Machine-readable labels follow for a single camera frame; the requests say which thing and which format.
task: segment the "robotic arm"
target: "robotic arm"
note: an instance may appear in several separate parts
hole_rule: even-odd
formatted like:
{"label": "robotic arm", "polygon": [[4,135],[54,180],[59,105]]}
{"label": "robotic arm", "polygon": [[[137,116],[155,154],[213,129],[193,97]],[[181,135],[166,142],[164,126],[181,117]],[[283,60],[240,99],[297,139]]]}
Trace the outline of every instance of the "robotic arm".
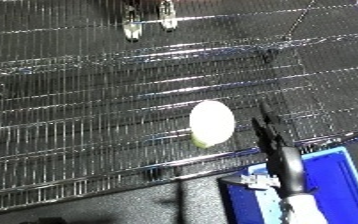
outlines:
{"label": "robotic arm", "polygon": [[282,224],[327,224],[314,196],[307,192],[299,150],[284,141],[281,119],[265,103],[260,105],[260,109],[265,125],[254,118],[252,126],[258,137],[258,147],[267,155],[268,175],[232,176],[224,181],[252,189],[273,187],[281,199]]}

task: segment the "white ball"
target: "white ball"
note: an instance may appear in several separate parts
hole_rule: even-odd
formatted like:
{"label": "white ball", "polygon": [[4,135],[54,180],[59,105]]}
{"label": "white ball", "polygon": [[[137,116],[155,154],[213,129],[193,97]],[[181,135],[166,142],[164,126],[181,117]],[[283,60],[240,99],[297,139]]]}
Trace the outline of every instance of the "white ball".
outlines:
{"label": "white ball", "polygon": [[208,148],[227,141],[234,132],[233,112],[223,103],[206,100],[197,104],[190,113],[193,142]]}

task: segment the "white sneaker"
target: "white sneaker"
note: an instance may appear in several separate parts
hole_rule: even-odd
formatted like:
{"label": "white sneaker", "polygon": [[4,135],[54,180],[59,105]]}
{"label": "white sneaker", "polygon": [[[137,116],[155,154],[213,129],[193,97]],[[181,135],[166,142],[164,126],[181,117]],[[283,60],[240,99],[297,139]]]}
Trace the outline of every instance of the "white sneaker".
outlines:
{"label": "white sneaker", "polygon": [[129,41],[136,42],[142,36],[142,24],[140,23],[140,15],[135,7],[126,5],[123,27],[126,38]]}
{"label": "white sneaker", "polygon": [[175,6],[172,0],[163,0],[158,10],[161,26],[165,31],[171,32],[178,26]]}

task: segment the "metal wire grid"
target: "metal wire grid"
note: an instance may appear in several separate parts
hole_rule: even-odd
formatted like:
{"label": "metal wire grid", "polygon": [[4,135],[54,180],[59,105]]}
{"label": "metal wire grid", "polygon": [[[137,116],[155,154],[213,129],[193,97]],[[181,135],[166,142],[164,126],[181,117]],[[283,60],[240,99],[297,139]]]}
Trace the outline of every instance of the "metal wire grid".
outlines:
{"label": "metal wire grid", "polygon": [[[0,211],[261,162],[249,122],[260,97],[296,141],[358,131],[354,5],[178,2],[174,34],[146,6],[148,30],[130,44],[120,4],[92,2],[0,2]],[[189,142],[188,114],[204,99],[237,120],[210,150]]]}

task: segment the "blue tray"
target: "blue tray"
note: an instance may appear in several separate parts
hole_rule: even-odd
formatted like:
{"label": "blue tray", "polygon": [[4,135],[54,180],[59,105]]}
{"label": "blue tray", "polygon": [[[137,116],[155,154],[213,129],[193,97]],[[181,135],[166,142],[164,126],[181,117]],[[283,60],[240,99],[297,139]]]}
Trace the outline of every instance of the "blue tray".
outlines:
{"label": "blue tray", "polygon": [[[338,147],[303,156],[308,189],[330,224],[358,224],[358,173],[346,148]],[[266,173],[265,164],[247,167],[242,174]],[[247,190],[228,185],[231,207],[239,224],[275,224],[280,201],[274,189]]]}

